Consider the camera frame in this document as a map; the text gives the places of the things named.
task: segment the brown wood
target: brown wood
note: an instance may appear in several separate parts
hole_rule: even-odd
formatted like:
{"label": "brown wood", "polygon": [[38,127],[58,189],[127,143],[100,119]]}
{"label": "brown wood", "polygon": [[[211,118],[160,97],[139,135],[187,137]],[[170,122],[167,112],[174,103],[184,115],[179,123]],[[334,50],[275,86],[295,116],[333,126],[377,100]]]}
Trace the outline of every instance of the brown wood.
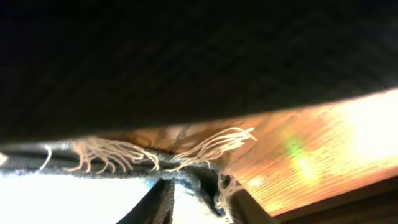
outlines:
{"label": "brown wood", "polygon": [[308,108],[137,130],[130,141],[183,151],[230,126],[258,142],[218,161],[271,215],[398,175],[397,91]]}

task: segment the wooden floor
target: wooden floor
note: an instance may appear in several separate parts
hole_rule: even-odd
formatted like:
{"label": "wooden floor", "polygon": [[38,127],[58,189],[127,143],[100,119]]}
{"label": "wooden floor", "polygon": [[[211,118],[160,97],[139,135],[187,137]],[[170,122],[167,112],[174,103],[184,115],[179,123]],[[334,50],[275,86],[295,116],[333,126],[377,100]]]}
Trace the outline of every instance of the wooden floor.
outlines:
{"label": "wooden floor", "polygon": [[221,162],[273,216],[398,175],[398,91],[129,137],[177,151],[231,126],[254,127],[258,141]]}

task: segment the wood grain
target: wood grain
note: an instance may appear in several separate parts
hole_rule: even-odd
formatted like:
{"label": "wood grain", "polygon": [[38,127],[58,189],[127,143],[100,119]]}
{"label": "wood grain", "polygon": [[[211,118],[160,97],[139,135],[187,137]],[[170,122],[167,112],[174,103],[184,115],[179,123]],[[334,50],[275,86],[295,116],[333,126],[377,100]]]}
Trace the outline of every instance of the wood grain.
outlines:
{"label": "wood grain", "polygon": [[271,215],[398,175],[397,91],[243,118],[137,130],[130,141],[188,150],[217,130],[254,127],[258,142],[218,161]]}

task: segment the black fabric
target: black fabric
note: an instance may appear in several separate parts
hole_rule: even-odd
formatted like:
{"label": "black fabric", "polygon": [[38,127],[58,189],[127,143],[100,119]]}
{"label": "black fabric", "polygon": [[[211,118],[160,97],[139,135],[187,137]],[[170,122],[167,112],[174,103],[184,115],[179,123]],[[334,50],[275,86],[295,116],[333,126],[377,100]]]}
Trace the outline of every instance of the black fabric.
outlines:
{"label": "black fabric", "polygon": [[277,110],[397,85],[397,1],[19,1],[0,141]]}

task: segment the wood surface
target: wood surface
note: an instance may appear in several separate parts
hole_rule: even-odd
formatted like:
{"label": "wood surface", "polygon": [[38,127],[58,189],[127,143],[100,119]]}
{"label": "wood surface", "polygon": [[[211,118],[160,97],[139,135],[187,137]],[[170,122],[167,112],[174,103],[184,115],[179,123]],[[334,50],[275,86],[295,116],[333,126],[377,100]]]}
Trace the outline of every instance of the wood surface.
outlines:
{"label": "wood surface", "polygon": [[133,143],[190,149],[217,131],[258,141],[217,161],[272,216],[398,175],[398,91],[242,118],[137,130]]}

